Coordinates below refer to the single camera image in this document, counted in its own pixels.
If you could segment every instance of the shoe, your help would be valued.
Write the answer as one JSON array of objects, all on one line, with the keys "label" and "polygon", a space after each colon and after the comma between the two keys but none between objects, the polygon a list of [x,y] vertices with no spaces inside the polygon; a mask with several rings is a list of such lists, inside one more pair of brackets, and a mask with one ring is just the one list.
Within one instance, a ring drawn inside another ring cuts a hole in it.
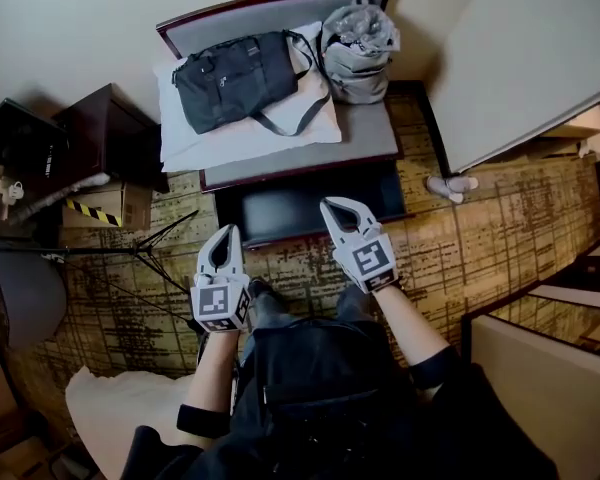
[{"label": "shoe", "polygon": [[438,176],[429,176],[425,181],[425,186],[432,194],[445,197],[456,204],[464,201],[464,194],[451,190],[446,181]]},{"label": "shoe", "polygon": [[256,300],[261,293],[271,293],[274,296],[277,295],[273,287],[261,277],[254,277],[249,283],[247,291],[251,296],[251,300]]},{"label": "shoe", "polygon": [[453,178],[447,178],[445,183],[451,191],[460,193],[475,190],[480,186],[478,178],[473,176],[454,176]]}]

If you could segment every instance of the black wristband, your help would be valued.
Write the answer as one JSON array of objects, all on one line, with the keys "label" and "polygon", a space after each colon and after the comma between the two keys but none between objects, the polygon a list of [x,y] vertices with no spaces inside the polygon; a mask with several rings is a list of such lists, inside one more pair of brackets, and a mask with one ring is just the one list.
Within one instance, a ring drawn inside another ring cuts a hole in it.
[{"label": "black wristband", "polygon": [[460,367],[460,356],[456,349],[449,345],[435,356],[409,368],[413,385],[418,389],[439,386]]},{"label": "black wristband", "polygon": [[229,433],[227,412],[214,412],[198,409],[189,405],[181,405],[178,411],[178,430],[200,437],[215,439]]}]

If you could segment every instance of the patterned carpet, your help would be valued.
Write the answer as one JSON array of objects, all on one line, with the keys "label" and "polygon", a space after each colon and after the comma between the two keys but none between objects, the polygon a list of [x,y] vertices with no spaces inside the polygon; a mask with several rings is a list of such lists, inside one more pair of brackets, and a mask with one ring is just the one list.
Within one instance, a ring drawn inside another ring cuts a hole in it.
[{"label": "patterned carpet", "polygon": [[[423,180],[438,172],[415,99],[389,99],[405,158],[398,161],[408,218],[386,225],[407,294],[452,343],[460,317],[546,278],[600,238],[595,170],[587,160],[490,164],[472,171],[480,188],[452,205],[427,193]],[[156,194],[152,232],[199,209],[160,244],[158,256],[182,281],[196,254],[217,229],[212,195],[198,174],[170,178],[171,192]],[[148,233],[67,230],[72,246],[121,246]],[[246,269],[267,278],[304,315],[329,315],[345,278],[325,238],[300,239],[247,252]],[[153,304],[189,318],[187,297],[128,257],[84,257],[82,267]],[[195,369],[197,340],[184,320],[165,314],[84,273],[66,268],[67,315],[54,339],[8,353],[9,370],[26,400],[58,428],[70,425],[64,388],[82,365],[96,374],[148,370],[178,377]]]}]

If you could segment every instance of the jeans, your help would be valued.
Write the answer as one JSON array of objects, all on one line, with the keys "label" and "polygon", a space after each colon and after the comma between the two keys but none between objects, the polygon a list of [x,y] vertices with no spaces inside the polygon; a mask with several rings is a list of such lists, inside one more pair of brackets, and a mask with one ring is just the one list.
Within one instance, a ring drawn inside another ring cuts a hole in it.
[{"label": "jeans", "polygon": [[[340,294],[336,304],[336,320],[341,322],[373,322],[371,304],[373,298],[368,293],[363,293],[356,285],[348,286]],[[288,327],[301,317],[287,312],[284,304],[270,292],[258,295],[255,302],[256,329],[278,329]],[[242,354],[242,364],[253,352],[255,341],[253,334],[247,338]]]}]

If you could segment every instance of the white cloth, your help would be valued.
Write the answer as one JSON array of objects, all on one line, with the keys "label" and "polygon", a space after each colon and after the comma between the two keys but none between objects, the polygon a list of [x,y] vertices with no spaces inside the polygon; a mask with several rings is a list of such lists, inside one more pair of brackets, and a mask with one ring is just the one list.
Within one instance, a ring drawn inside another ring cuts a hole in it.
[{"label": "white cloth", "polygon": [[169,446],[200,446],[202,438],[176,428],[178,410],[192,378],[171,380],[149,372],[95,377],[86,366],[71,378],[66,400],[73,425],[108,479],[122,475],[133,434],[140,425],[156,429]]},{"label": "white cloth", "polygon": [[[320,22],[316,22],[294,31],[304,35],[315,52],[315,41],[321,26]],[[296,47],[306,51],[304,44]],[[295,71],[300,72],[306,69],[307,61],[296,51],[296,47],[290,47],[289,52]],[[178,89],[171,83],[173,70],[184,62],[186,59],[154,68],[160,90],[161,160],[165,172],[206,169],[315,142],[342,140],[332,100],[322,107],[298,137],[275,135],[250,118],[198,135],[187,122]],[[316,100],[325,95],[326,90],[327,84],[314,62],[309,73],[298,81],[298,92],[270,105],[264,113],[282,129],[294,131],[300,118]]]},{"label": "white cloth", "polygon": [[[600,130],[600,105],[590,108],[586,112],[576,116],[567,124]],[[582,141],[580,143],[580,149],[578,149],[578,155],[580,155],[580,158],[583,158],[591,151],[600,155],[600,133]]]}]

